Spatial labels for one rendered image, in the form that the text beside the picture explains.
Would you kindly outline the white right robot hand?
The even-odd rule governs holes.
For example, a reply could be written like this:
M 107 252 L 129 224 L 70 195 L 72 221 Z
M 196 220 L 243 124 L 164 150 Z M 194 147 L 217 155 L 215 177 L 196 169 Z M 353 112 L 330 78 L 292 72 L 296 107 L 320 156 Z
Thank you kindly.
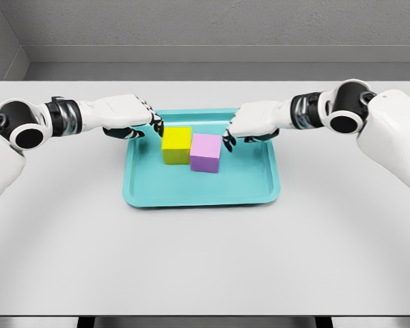
M 245 143 L 267 141 L 279 135 L 286 122 L 280 104 L 275 101 L 248 102 L 241 105 L 223 134 L 225 148 L 232 152 L 237 138 Z

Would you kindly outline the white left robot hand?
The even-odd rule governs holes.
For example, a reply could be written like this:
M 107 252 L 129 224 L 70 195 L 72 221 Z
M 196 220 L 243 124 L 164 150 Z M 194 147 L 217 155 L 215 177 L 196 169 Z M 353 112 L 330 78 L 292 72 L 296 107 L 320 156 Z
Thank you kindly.
M 158 113 L 144 100 L 133 94 L 101 99 L 102 129 L 105 135 L 116 139 L 138 139 L 145 136 L 135 127 L 149 124 L 160 136 L 164 133 L 164 122 Z

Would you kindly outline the yellow cube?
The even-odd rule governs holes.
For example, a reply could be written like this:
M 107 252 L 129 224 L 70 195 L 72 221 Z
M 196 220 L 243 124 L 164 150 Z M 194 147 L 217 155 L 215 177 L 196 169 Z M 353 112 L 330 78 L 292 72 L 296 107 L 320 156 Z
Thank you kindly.
M 188 165 L 190 163 L 191 140 L 191 127 L 165 127 L 161 142 L 164 164 Z

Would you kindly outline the pink cube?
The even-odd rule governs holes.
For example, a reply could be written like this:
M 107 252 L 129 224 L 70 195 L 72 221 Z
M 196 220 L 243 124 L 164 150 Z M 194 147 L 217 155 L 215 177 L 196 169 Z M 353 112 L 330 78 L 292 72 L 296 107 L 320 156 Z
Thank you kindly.
M 190 149 L 190 168 L 195 172 L 216 174 L 219 171 L 221 136 L 194 133 Z

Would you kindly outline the teal tray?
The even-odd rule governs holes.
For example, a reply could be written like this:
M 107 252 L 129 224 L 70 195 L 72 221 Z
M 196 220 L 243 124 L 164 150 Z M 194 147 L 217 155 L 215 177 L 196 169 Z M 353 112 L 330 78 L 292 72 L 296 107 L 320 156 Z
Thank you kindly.
M 216 174 L 194 172 L 188 165 L 166 165 L 161 138 L 149 125 L 143 138 L 128 143 L 123 198 L 134 207 L 218 206 L 272 202 L 280 192 L 271 141 L 237 141 L 221 151 Z

